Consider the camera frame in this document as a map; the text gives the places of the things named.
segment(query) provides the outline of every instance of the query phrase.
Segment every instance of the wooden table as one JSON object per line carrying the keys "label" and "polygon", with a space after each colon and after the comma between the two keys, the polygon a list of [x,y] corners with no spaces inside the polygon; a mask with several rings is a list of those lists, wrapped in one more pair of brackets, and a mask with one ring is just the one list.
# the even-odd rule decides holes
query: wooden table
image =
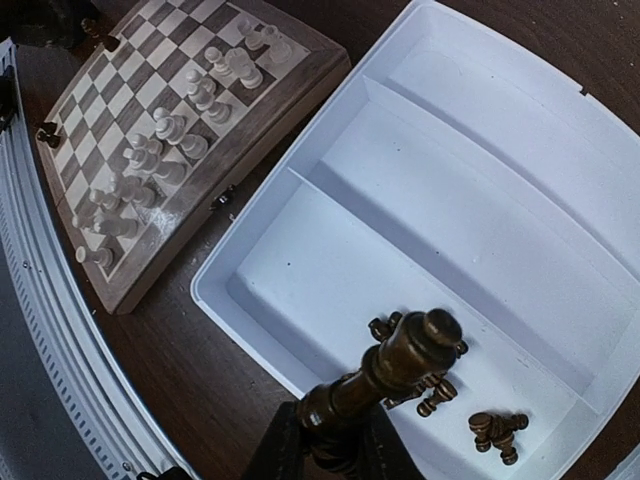
{"label": "wooden table", "polygon": [[[115,24],[135,0],[95,3],[107,15],[108,22]],[[270,3],[345,46],[356,63],[407,1],[270,0]],[[640,133],[637,2],[444,0],[444,3],[549,61]],[[73,53],[20,49],[19,75],[31,125],[44,119],[89,53],[89,45]],[[298,128],[289,135],[238,188],[235,203],[216,212],[132,315],[107,315],[82,270],[73,265],[123,370],[161,427],[205,479],[239,478],[276,408],[291,396],[192,303],[189,284],[229,226],[229,214],[238,213],[299,131]],[[72,258],[66,236],[61,238]],[[565,478],[605,478],[640,442],[639,423],[640,384],[636,384],[602,434]],[[313,468],[309,470],[309,478],[330,478]]]}

